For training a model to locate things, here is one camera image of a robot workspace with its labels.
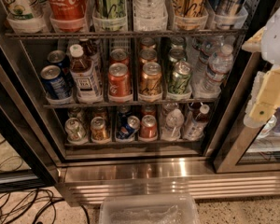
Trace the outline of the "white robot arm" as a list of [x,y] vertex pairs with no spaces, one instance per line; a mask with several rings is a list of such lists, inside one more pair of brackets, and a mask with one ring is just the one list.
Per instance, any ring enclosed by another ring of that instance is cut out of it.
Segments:
[[261,58],[273,66],[268,72],[257,72],[245,109],[244,125],[259,128],[280,107],[280,8],[263,28],[244,42],[242,49],[259,52]]

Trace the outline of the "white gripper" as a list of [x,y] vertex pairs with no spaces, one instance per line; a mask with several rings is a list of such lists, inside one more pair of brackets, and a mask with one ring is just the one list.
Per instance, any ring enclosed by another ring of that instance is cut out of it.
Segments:
[[[261,39],[265,28],[259,29],[242,45],[247,52],[261,52]],[[280,107],[280,66],[273,66],[268,72],[257,72],[251,99],[245,109],[244,125],[259,128],[264,125]]]

